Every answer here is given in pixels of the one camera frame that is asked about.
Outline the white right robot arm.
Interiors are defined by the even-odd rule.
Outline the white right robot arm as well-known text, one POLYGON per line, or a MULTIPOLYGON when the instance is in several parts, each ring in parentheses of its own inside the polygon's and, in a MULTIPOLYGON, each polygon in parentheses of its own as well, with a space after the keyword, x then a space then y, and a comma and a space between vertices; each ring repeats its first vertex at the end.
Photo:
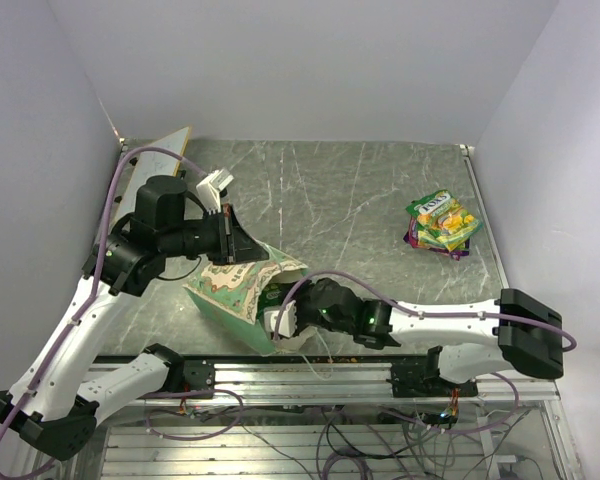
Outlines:
POLYGON ((293 287, 288 301, 296 333, 319 327, 373 350, 428 344, 420 380, 435 396, 505 370, 540 380, 564 375, 561 315, 518 289, 505 288, 496 299, 472 304, 416 305, 378 295, 361 298, 322 278, 293 287))

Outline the green spring tea candy packet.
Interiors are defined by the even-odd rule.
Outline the green spring tea candy packet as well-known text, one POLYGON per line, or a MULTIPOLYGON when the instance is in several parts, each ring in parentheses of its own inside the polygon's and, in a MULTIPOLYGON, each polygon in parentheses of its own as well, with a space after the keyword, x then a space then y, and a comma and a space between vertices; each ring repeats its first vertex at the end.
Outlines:
POLYGON ((483 223, 480 218, 472 214, 456 199, 449 190, 438 190, 424 197, 442 193, 449 194, 453 199, 453 204, 449 212, 440 219, 442 229, 440 231, 432 231, 425 227, 423 228, 437 243, 452 251, 477 233, 482 228, 483 223))

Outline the green illustrated paper bag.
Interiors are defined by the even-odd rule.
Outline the green illustrated paper bag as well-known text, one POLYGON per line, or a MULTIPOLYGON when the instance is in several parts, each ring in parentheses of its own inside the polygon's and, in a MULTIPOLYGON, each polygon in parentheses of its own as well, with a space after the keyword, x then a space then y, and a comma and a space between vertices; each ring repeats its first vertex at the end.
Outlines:
POLYGON ((184 285, 201 314, 222 326, 230 336, 261 356, 300 354, 310 339, 323 341, 315 327, 299 335, 275 340, 263 326, 263 312, 257 312, 258 297, 269 283, 296 283, 308 273, 303 262, 268 245, 269 259, 240 265, 206 265, 184 285))

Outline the green Fox's candy packet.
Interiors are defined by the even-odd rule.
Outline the green Fox's candy packet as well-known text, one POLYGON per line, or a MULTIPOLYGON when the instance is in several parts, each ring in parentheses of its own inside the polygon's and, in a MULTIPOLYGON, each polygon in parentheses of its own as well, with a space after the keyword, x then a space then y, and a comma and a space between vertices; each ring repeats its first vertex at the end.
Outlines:
POLYGON ((422 226, 432 231, 442 229, 440 219, 450 210, 453 199, 449 194, 430 195, 410 204, 407 212, 422 226))

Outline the purple Fox's candy packet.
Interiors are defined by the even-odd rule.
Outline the purple Fox's candy packet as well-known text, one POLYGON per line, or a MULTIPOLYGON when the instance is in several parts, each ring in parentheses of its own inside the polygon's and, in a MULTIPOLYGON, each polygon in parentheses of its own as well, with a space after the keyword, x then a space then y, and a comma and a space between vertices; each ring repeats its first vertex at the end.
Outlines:
POLYGON ((437 243, 431 235, 413 218, 409 221, 409 227, 403 240, 414 249, 424 249, 434 253, 441 254, 453 260, 460 259, 470 255, 470 241, 450 251, 443 245, 437 243))

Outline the yellow green candy packet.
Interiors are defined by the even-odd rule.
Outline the yellow green candy packet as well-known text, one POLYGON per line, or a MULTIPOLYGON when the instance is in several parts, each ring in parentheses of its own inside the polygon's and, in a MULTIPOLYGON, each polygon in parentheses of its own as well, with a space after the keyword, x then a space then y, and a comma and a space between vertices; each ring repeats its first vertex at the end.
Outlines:
POLYGON ((278 309, 284 302, 293 283, 269 283, 258 297, 257 312, 262 313, 268 308, 278 309))

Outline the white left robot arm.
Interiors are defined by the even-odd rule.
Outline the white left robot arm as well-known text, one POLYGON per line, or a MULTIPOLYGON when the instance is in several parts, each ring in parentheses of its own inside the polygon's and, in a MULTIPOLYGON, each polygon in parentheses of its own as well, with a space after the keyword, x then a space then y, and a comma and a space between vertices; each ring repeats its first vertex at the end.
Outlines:
POLYGON ((154 393, 172 397, 182 389, 183 357, 159 344, 92 382, 83 378, 113 322, 164 273, 167 259, 206 257, 216 266, 268 259, 228 201, 232 180, 227 170, 216 170, 190 191, 181 178, 157 175, 137 190, 133 211, 94 246, 74 298, 38 358, 0 391, 0 424, 64 461, 129 402, 154 393))

